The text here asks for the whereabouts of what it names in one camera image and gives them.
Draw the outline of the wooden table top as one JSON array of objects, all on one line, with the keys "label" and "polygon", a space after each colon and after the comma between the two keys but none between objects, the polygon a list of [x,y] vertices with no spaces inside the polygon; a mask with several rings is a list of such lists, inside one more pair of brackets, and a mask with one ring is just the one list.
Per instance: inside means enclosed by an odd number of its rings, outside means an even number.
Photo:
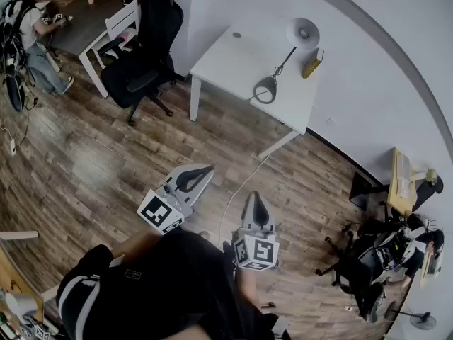
[{"label": "wooden table top", "polygon": [[0,241],[0,287],[7,293],[31,295],[38,307],[36,320],[44,320],[44,303],[41,294],[15,264],[2,241]]}]

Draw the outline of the black high-back office chair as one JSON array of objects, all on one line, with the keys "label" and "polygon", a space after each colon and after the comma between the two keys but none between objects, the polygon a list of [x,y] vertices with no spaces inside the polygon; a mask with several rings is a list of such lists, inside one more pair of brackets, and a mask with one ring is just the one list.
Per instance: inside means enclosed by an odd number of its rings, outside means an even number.
[{"label": "black high-back office chair", "polygon": [[130,109],[127,123],[135,125],[133,115],[143,98],[149,98],[167,116],[173,111],[159,99],[160,86],[176,84],[171,46],[183,23],[183,10],[175,0],[141,0],[138,46],[130,51],[120,49],[122,38],[104,44],[101,55],[113,50],[117,55],[101,71],[101,81],[116,104]]}]

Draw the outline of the person's left forearm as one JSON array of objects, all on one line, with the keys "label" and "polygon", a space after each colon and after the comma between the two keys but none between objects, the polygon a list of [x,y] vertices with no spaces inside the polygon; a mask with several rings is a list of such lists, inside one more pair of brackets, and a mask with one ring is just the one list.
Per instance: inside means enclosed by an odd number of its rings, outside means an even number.
[{"label": "person's left forearm", "polygon": [[141,231],[117,245],[111,250],[113,258],[123,258],[129,263],[147,253],[162,238],[162,235],[155,231]]}]

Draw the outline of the dark wooden table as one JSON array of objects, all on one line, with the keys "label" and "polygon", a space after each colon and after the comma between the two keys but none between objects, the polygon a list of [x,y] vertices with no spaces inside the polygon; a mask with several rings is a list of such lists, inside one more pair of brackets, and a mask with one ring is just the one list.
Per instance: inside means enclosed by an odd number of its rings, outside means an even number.
[{"label": "dark wooden table", "polygon": [[131,16],[135,25],[139,25],[138,1],[133,0],[125,6],[122,0],[94,0],[92,4],[87,0],[73,0],[65,6],[62,13],[72,16],[73,19],[63,28],[55,30],[50,37],[42,38],[40,42],[46,47],[78,57],[101,96],[106,98],[108,92],[87,53],[108,35],[106,19]]}]

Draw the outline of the black floor fan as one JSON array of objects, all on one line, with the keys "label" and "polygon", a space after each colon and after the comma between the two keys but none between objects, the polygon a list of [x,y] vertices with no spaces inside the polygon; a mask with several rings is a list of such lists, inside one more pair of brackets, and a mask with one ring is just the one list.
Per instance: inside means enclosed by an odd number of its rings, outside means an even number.
[{"label": "black floor fan", "polygon": [[431,312],[412,314],[397,309],[396,301],[390,303],[384,314],[385,319],[389,319],[393,315],[405,315],[410,317],[410,322],[413,327],[420,330],[431,330],[437,325],[437,320],[431,315]]}]

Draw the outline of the yellow book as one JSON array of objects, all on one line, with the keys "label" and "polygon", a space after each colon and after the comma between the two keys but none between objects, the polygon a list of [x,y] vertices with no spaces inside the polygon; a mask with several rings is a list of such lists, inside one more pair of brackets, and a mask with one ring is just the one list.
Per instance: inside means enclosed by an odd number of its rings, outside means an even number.
[{"label": "yellow book", "polygon": [[323,55],[324,50],[322,50],[321,48],[317,48],[311,54],[311,56],[308,58],[308,60],[305,62],[302,68],[301,77],[303,79],[308,79],[309,76],[314,72],[314,70],[320,65],[320,63],[322,63]]}]

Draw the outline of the person's black clothed torso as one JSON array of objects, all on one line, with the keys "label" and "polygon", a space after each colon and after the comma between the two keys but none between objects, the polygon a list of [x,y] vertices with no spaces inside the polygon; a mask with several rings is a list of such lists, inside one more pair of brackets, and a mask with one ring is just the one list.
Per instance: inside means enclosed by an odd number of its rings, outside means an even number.
[{"label": "person's black clothed torso", "polygon": [[99,244],[56,295],[71,340],[291,340],[280,317],[241,296],[230,255],[175,229],[126,263]]}]

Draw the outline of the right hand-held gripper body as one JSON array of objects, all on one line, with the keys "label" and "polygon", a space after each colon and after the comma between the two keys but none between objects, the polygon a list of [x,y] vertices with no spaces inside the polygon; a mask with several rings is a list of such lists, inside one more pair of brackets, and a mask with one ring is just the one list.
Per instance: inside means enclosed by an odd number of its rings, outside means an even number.
[{"label": "right hand-held gripper body", "polygon": [[237,234],[233,248],[239,268],[254,271],[277,268],[280,244],[274,227],[260,230],[239,228]]}]

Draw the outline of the black equipment backpack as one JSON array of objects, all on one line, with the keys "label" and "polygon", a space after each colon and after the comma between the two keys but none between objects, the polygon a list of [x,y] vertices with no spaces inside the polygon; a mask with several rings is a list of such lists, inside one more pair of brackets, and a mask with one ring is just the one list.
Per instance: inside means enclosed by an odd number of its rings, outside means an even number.
[{"label": "black equipment backpack", "polygon": [[0,35],[1,61],[4,69],[8,97],[17,112],[25,106],[21,70],[29,71],[28,54],[22,43],[20,25],[25,14],[32,8],[31,0],[10,1],[4,11],[4,22]]}]

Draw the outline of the white wooden chair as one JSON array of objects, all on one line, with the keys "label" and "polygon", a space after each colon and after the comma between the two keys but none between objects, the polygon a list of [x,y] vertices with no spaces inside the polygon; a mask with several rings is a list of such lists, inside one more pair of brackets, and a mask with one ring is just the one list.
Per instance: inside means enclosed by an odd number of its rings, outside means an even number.
[{"label": "white wooden chair", "polygon": [[98,60],[99,65],[102,69],[105,65],[101,59],[99,50],[102,46],[106,45],[110,41],[116,38],[122,38],[123,41],[119,44],[119,48],[122,50],[130,51],[130,48],[126,47],[129,43],[138,35],[140,23],[140,7],[138,0],[133,0],[130,4],[125,5],[121,10],[114,14],[111,18],[105,20],[107,33],[92,47],[93,53]]}]

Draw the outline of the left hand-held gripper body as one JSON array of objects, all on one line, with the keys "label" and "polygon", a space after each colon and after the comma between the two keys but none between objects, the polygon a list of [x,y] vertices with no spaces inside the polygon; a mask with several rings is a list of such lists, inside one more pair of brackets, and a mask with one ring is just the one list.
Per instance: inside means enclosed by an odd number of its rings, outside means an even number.
[{"label": "left hand-held gripper body", "polygon": [[185,192],[187,184],[187,180],[162,181],[155,191],[147,193],[137,214],[159,234],[181,226],[193,214]]}]

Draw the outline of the black swivel chair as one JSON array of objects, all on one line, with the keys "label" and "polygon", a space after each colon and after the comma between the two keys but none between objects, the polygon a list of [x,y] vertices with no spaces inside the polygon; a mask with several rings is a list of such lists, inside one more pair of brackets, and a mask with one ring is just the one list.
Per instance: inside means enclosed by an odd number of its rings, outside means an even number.
[{"label": "black swivel chair", "polygon": [[352,295],[359,316],[370,323],[377,321],[377,308],[384,298],[382,275],[395,264],[389,248],[391,235],[387,223],[370,219],[360,228],[358,238],[354,238],[353,232],[348,232],[348,243],[344,249],[326,237],[324,241],[331,246],[338,261],[324,271],[315,270],[318,276],[333,271],[335,278],[332,286],[338,286]]}]

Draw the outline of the white desk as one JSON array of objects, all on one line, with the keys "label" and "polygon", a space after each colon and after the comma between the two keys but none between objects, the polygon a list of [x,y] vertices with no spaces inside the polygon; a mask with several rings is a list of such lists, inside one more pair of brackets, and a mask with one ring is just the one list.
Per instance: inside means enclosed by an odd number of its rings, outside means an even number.
[{"label": "white desk", "polygon": [[264,105],[253,98],[253,87],[270,76],[292,49],[286,36],[293,18],[249,13],[229,27],[190,70],[190,114],[197,119],[201,86],[207,83],[249,102],[290,128],[290,132],[258,156],[266,158],[276,149],[306,132],[318,87],[319,74],[301,77],[312,51],[296,50],[277,77],[277,96]]}]

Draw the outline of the small potted plant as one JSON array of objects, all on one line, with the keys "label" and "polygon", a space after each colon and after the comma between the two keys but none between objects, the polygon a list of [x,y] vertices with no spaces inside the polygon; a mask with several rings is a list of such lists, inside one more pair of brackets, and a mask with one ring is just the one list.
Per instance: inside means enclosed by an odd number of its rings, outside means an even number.
[{"label": "small potted plant", "polygon": [[435,169],[427,168],[426,170],[416,171],[415,169],[411,170],[411,181],[420,181],[425,180],[428,182],[436,182],[437,172]]}]

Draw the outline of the person's right forearm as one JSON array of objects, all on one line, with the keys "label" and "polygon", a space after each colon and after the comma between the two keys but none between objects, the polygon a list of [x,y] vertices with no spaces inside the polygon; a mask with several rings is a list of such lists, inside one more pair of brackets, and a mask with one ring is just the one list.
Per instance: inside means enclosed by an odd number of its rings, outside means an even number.
[{"label": "person's right forearm", "polygon": [[260,308],[256,275],[258,271],[247,268],[238,268],[236,271],[236,283],[243,298],[252,305]]}]

